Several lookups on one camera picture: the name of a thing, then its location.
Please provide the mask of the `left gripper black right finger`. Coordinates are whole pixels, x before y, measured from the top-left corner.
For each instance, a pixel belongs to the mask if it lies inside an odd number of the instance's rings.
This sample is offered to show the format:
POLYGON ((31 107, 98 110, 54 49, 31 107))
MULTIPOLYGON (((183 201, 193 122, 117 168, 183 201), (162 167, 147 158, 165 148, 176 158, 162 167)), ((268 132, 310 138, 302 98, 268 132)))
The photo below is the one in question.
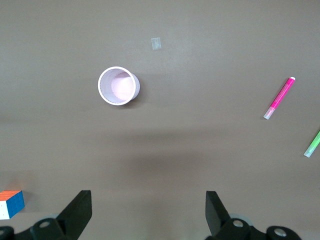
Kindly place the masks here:
POLYGON ((261 232, 243 219, 232 218, 216 191, 206 192, 205 218, 211 233, 205 240, 302 240, 284 226, 270 226, 261 232))

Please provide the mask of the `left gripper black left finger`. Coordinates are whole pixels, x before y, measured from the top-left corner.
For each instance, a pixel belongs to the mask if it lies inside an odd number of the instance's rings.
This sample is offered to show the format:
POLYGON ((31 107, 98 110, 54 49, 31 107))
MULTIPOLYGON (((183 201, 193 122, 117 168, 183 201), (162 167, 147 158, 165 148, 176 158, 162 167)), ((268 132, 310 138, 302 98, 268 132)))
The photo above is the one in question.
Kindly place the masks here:
POLYGON ((92 193, 81 190, 55 218, 45 218, 15 233, 11 226, 0 227, 0 240, 78 240, 92 217, 92 193))

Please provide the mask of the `multicoloured puzzle cube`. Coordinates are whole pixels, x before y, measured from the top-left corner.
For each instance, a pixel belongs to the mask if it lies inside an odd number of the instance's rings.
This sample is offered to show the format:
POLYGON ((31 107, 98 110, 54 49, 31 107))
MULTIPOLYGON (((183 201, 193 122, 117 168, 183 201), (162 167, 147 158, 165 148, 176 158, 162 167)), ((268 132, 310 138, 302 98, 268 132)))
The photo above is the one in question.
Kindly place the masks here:
POLYGON ((25 207, 22 190, 0 192, 0 220, 9 220, 25 207))

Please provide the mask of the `green highlighter marker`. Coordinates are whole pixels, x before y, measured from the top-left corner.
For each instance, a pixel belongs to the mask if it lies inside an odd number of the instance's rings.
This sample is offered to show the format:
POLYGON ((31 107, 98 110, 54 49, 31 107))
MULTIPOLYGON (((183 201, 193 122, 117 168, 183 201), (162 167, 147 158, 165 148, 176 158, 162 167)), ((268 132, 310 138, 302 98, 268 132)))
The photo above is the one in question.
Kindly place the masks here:
POLYGON ((315 135, 314 139, 312 140, 312 142, 309 144, 308 148, 306 149, 306 151, 304 152, 304 156, 309 158, 313 152, 315 151, 315 149, 317 148, 317 146, 320 144, 320 130, 318 131, 318 133, 315 135))

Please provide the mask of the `white mesh cup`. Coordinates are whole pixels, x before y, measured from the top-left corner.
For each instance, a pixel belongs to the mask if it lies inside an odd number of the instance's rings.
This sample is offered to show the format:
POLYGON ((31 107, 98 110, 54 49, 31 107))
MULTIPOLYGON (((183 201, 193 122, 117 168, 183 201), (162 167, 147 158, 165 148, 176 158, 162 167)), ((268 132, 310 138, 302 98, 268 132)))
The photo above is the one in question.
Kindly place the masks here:
POLYGON ((97 89, 101 98, 110 105, 123 106, 134 100, 140 92, 139 79, 124 67, 113 66, 98 78, 97 89))

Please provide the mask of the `pink highlighter marker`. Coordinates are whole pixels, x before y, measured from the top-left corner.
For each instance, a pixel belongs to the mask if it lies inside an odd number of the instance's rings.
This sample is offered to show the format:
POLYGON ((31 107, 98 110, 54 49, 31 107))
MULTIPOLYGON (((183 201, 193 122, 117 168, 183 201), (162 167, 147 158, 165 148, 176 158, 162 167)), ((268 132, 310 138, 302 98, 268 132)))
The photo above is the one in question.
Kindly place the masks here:
POLYGON ((273 115, 275 110, 278 108, 278 106, 280 105, 280 103, 282 102, 284 97, 287 95, 288 91, 291 89, 291 87, 293 86, 295 81, 296 81, 296 78, 293 76, 289 77, 286 80, 285 84, 283 85, 283 87, 281 88, 281 90, 279 91, 279 93, 277 94, 277 96, 275 97, 275 99, 273 100, 271 105, 269 106, 268 110, 264 114, 264 116, 263 116, 264 119, 266 119, 266 120, 270 119, 270 117, 273 115))

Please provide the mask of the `clear tape piece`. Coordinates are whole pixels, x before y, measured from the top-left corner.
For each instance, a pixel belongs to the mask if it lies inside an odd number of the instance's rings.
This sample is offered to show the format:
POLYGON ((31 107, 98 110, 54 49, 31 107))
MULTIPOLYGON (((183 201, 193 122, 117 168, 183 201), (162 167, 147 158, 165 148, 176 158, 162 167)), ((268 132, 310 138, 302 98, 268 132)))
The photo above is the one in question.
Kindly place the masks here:
POLYGON ((151 46, 154 51, 161 49, 162 48, 161 39, 159 37, 152 38, 151 46))

